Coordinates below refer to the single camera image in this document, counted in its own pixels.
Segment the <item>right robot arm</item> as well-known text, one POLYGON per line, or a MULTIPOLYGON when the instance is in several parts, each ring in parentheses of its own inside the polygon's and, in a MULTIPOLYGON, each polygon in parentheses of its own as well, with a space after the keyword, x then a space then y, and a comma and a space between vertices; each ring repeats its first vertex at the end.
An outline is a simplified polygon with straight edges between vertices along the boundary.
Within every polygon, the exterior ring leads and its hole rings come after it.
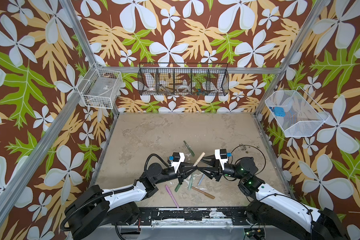
POLYGON ((272 225, 299 240, 348 240, 350 236, 332 210, 319 210, 282 194, 256 176, 258 168, 252 157, 243 157, 236 164, 208 156, 202 158, 207 167, 199 171, 210 179, 222 176, 239 180, 239 190, 253 201, 246 206, 250 223, 272 225))

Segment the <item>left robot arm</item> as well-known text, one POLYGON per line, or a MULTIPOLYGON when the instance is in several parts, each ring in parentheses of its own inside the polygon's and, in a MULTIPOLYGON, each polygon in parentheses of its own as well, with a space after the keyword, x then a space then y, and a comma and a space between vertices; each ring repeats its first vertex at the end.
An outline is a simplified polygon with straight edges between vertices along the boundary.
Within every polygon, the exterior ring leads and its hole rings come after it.
POLYGON ((183 153, 173 153, 165 162, 159 155, 150 154, 144 164, 142 175, 131 185, 115 189, 101 189, 93 185, 65 209, 60 230, 72 234, 74 240, 90 235, 106 223, 115 209, 152 197, 157 184, 178 180, 181 184, 198 169, 197 164, 185 162, 183 153))

